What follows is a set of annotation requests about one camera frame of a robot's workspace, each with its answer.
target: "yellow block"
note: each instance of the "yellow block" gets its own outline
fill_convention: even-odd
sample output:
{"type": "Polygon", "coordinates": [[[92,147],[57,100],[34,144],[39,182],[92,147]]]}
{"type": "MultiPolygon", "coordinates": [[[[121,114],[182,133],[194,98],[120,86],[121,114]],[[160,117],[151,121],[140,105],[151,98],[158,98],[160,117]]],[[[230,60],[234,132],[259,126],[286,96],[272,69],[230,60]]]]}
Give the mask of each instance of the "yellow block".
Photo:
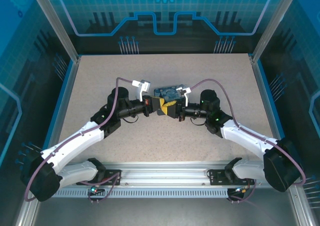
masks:
{"type": "Polygon", "coordinates": [[[164,112],[165,115],[168,115],[168,107],[173,106],[176,102],[177,101],[168,102],[161,107],[161,110],[164,112]]]}
{"type": "Polygon", "coordinates": [[[162,107],[162,106],[164,105],[164,103],[165,103],[164,98],[161,98],[161,97],[157,97],[157,98],[159,98],[159,100],[160,100],[160,106],[162,107]]]}

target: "blue wall panel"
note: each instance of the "blue wall panel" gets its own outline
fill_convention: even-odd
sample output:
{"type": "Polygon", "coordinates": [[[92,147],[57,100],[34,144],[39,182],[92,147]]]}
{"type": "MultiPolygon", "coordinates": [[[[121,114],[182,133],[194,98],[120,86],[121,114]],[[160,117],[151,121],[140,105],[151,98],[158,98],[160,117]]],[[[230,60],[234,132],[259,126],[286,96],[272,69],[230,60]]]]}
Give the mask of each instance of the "blue wall panel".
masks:
{"type": "Polygon", "coordinates": [[[293,0],[261,56],[284,133],[307,177],[320,176],[319,12],[319,0],[293,0]]]}
{"type": "Polygon", "coordinates": [[[0,18],[0,218],[14,225],[24,157],[43,146],[70,59],[36,0],[0,0],[0,18]]]}
{"type": "Polygon", "coordinates": [[[252,52],[279,1],[51,0],[80,54],[252,52]]]}

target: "purple cable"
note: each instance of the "purple cable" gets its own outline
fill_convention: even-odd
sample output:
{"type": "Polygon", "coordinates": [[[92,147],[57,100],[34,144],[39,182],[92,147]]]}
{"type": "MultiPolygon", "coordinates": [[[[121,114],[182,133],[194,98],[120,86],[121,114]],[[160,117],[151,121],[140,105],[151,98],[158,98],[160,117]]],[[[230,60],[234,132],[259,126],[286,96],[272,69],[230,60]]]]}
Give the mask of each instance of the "purple cable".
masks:
{"type": "Polygon", "coordinates": [[[109,114],[109,116],[105,119],[105,121],[103,121],[101,124],[99,124],[98,126],[96,127],[93,127],[93,128],[90,128],[90,129],[87,129],[81,133],[78,133],[74,136],[72,136],[71,138],[67,139],[66,141],[64,141],[62,144],[59,145],[59,147],[57,147],[51,154],[49,154],[48,157],[45,158],[45,160],[42,161],[42,163],[36,168],[36,170],[33,172],[28,184],[27,184],[27,187],[26,187],[26,191],[24,192],[24,200],[27,201],[27,202],[30,202],[32,200],[34,200],[36,197],[32,197],[32,198],[28,198],[28,193],[30,191],[30,188],[31,188],[31,184],[33,183],[36,175],[39,173],[40,169],[43,167],[43,165],[48,162],[48,160],[54,156],[55,153],[57,153],[63,146],[65,146],[67,143],[71,142],[72,140],[74,140],[75,138],[87,133],[87,132],[91,132],[93,130],[96,130],[97,128],[100,128],[102,127],[103,125],[105,125],[109,120],[110,118],[112,117],[114,111],[115,111],[115,108],[116,108],[116,104],[117,104],[117,98],[118,98],[118,87],[119,87],[119,80],[122,80],[122,81],[125,81],[125,82],[129,82],[129,83],[132,83],[132,81],[130,80],[127,80],[127,79],[124,79],[124,78],[121,78],[121,77],[118,77],[115,81],[115,94],[114,94],[114,102],[113,102],[113,105],[112,105],[112,109],[111,109],[111,112],[109,114]]]}
{"type": "Polygon", "coordinates": [[[255,192],[256,185],[257,185],[257,180],[254,180],[254,187],[252,188],[252,190],[251,190],[250,194],[248,195],[248,197],[246,197],[246,198],[237,197],[237,198],[239,199],[239,200],[238,200],[238,203],[240,203],[240,202],[245,202],[245,201],[247,201],[249,198],[251,198],[252,195],[253,195],[254,192],[255,192]]]}
{"type": "MultiPolygon", "coordinates": [[[[245,130],[244,128],[242,128],[242,127],[238,124],[238,122],[237,122],[237,120],[236,120],[236,117],[235,117],[235,114],[234,114],[234,109],[233,109],[232,104],[231,104],[231,101],[230,101],[230,99],[229,99],[229,96],[228,96],[226,90],[224,89],[224,87],[221,85],[220,82],[218,82],[218,81],[215,80],[215,79],[211,79],[211,78],[209,78],[209,79],[204,79],[204,80],[200,81],[199,83],[195,84],[193,87],[190,87],[191,91],[192,91],[194,88],[196,88],[197,86],[199,86],[200,84],[202,84],[202,83],[204,83],[204,82],[207,82],[207,81],[213,81],[213,82],[217,83],[217,84],[220,86],[220,88],[222,89],[222,91],[223,91],[223,93],[224,93],[224,95],[225,95],[225,97],[226,97],[226,100],[228,101],[228,104],[229,104],[229,107],[230,107],[230,110],[231,110],[231,115],[232,115],[232,118],[233,118],[233,121],[234,121],[235,125],[236,125],[241,131],[243,131],[243,132],[251,135],[252,137],[255,137],[255,138],[257,138],[257,139],[259,139],[259,140],[261,140],[261,141],[265,141],[264,138],[262,138],[262,137],[260,137],[260,136],[258,136],[258,135],[256,135],[256,134],[254,134],[254,133],[252,133],[252,132],[249,132],[249,131],[245,130]]],[[[302,185],[304,185],[304,183],[306,182],[306,175],[305,175],[304,171],[302,170],[302,168],[299,166],[299,164],[298,164],[286,151],[284,151],[282,148],[280,148],[280,147],[279,147],[278,145],[276,145],[275,143],[270,142],[269,140],[266,140],[265,143],[269,143],[270,145],[272,145],[273,147],[275,147],[277,150],[279,150],[279,151],[280,151],[283,155],[285,155],[285,156],[293,163],[293,165],[298,169],[298,171],[300,172],[300,174],[301,174],[301,176],[302,176],[302,181],[301,181],[301,182],[297,182],[297,183],[293,183],[293,185],[297,185],[297,186],[302,186],[302,185]]]]}
{"type": "MultiPolygon", "coordinates": [[[[231,196],[231,197],[233,197],[233,198],[235,198],[235,199],[238,199],[238,200],[239,200],[238,202],[244,202],[243,200],[241,200],[242,198],[240,198],[240,197],[237,197],[237,196],[231,196]]],[[[267,213],[263,208],[261,208],[260,206],[258,206],[258,205],[255,204],[254,202],[250,202],[250,201],[245,201],[245,202],[251,204],[252,206],[255,206],[257,209],[260,209],[260,210],[261,210],[262,212],[264,212],[265,215],[267,215],[275,224],[281,225],[281,224],[280,224],[277,220],[275,220],[269,213],[267,213]]]]}
{"type": "MultiPolygon", "coordinates": [[[[119,173],[117,172],[116,174],[114,174],[114,175],[111,176],[110,178],[107,178],[105,181],[102,181],[102,182],[99,182],[99,183],[89,183],[89,182],[85,182],[85,181],[81,181],[81,183],[83,183],[83,184],[85,184],[85,185],[89,185],[89,186],[96,186],[96,185],[101,185],[101,184],[104,184],[104,183],[106,183],[106,182],[109,182],[109,181],[110,181],[111,179],[113,179],[114,177],[117,177],[117,178],[116,178],[115,181],[113,182],[110,191],[109,191],[109,192],[107,193],[107,195],[104,196],[102,199],[97,200],[97,202],[98,202],[98,201],[106,200],[107,197],[109,197],[109,195],[111,194],[111,192],[112,192],[112,190],[113,190],[113,187],[114,187],[115,184],[117,183],[117,179],[118,179],[118,177],[119,177],[119,173]]],[[[90,197],[90,194],[88,195],[88,199],[89,199],[91,202],[93,202],[93,200],[92,200],[91,197],[90,197]]]]}

